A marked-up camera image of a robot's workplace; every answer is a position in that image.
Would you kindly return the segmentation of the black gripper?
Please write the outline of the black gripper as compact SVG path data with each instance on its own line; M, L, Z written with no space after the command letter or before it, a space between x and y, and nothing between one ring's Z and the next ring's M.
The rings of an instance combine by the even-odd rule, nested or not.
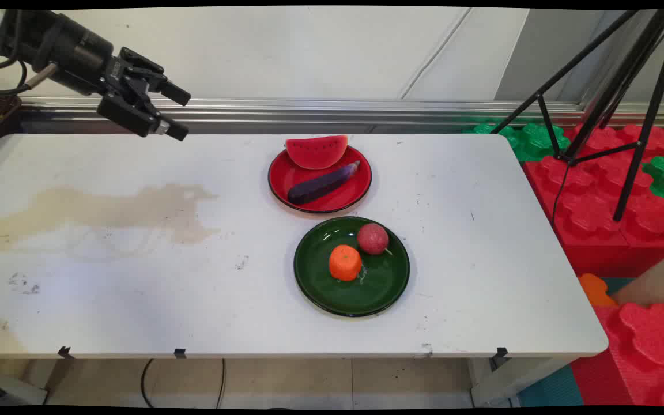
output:
M84 96L103 95L98 115L140 137L168 135L182 141L189 129L155 108L150 100L128 103L122 79L144 81L148 92L160 93L185 106L191 94L169 81L164 68L129 48L113 56L114 46L67 16L53 16L44 31L44 73L61 86Z

